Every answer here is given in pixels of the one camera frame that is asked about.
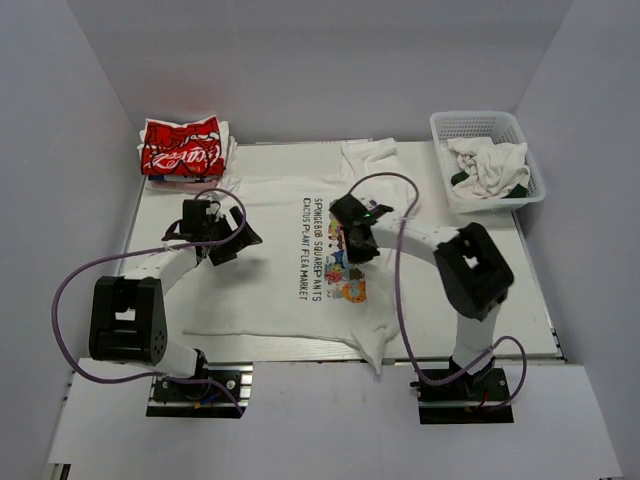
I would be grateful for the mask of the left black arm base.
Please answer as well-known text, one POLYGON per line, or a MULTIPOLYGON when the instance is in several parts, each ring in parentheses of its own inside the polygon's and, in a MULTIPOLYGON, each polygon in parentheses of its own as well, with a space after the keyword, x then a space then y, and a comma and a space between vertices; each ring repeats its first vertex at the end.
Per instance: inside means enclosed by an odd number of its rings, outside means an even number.
POLYGON ((161 377, 152 382, 146 407, 151 418, 240 419, 252 385, 252 365, 214 365, 199 353, 195 379, 184 384, 161 377))

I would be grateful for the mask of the white SpongeBob print t-shirt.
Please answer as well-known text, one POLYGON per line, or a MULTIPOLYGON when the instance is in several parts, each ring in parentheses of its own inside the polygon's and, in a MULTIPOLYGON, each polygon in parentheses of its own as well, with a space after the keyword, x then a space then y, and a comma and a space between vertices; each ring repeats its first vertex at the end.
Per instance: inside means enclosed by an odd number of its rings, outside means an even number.
POLYGON ((393 256, 356 265, 331 205, 351 193, 367 208, 402 214, 414 199, 393 139, 341 146, 329 176, 238 177, 223 189, 245 205, 262 242, 220 266, 203 263, 177 287, 182 332, 333 341, 354 348, 375 370, 399 332, 393 256))

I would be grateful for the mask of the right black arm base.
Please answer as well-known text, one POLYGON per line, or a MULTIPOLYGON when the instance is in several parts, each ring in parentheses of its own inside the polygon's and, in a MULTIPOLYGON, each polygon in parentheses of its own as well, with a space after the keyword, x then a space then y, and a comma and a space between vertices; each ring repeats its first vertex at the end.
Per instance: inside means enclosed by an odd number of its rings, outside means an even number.
POLYGON ((477 373, 465 373, 455 381, 429 386, 417 379, 410 383, 418 401, 421 425, 511 424, 512 407, 505 372, 495 359, 477 373))

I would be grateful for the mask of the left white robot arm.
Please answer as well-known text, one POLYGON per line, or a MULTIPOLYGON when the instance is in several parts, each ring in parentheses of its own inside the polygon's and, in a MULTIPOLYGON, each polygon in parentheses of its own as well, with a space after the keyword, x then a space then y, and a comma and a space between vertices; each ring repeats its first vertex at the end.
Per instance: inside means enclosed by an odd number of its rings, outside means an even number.
POLYGON ((225 215, 217 200, 188 199, 162 242, 159 252, 147 254, 135 268, 96 282, 89 353, 97 361, 141 365, 175 377, 180 391, 199 399, 210 390, 211 374, 202 368, 198 350, 170 338, 164 298, 202 262, 221 265, 262 239, 242 207, 234 206, 225 215))

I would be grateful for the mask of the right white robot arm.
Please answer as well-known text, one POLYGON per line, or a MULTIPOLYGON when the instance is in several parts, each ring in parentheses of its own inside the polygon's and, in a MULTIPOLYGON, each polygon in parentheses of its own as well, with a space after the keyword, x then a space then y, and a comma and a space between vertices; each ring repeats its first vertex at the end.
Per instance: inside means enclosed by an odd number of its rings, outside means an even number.
POLYGON ((495 324, 502 303, 514 283, 514 274, 484 226, 472 222, 463 228, 414 222, 396 216, 389 206, 372 209, 351 194, 336 200, 330 212, 341 224, 348 260, 367 263, 381 248, 395 251, 394 300, 405 349, 420 380, 428 386, 452 384, 461 397, 472 399, 488 385, 494 364, 495 324), (457 313, 457 333, 449 359, 451 374, 440 380, 419 369, 413 355, 402 307, 401 256, 433 265, 445 296, 457 313))

